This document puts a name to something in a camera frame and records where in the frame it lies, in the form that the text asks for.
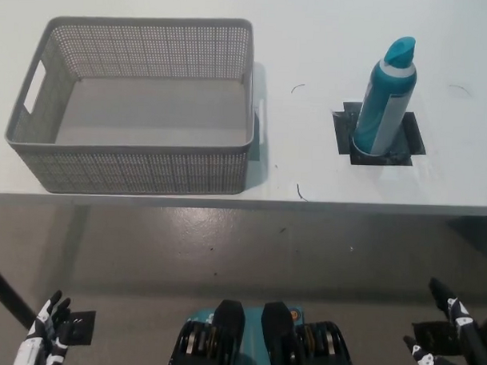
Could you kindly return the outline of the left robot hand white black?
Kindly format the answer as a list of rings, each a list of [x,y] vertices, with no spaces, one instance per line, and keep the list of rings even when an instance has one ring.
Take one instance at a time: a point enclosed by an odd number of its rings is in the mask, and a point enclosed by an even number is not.
[[[44,303],[12,365],[63,365],[73,324],[70,298],[62,299],[62,295],[58,290]]]

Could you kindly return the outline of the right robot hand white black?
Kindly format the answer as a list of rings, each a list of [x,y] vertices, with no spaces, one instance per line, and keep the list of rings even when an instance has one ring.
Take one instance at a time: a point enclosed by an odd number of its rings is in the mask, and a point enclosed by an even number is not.
[[[466,310],[448,286],[432,277],[429,289],[445,321],[413,323],[413,335],[404,337],[417,365],[487,365],[487,321],[483,324]]]

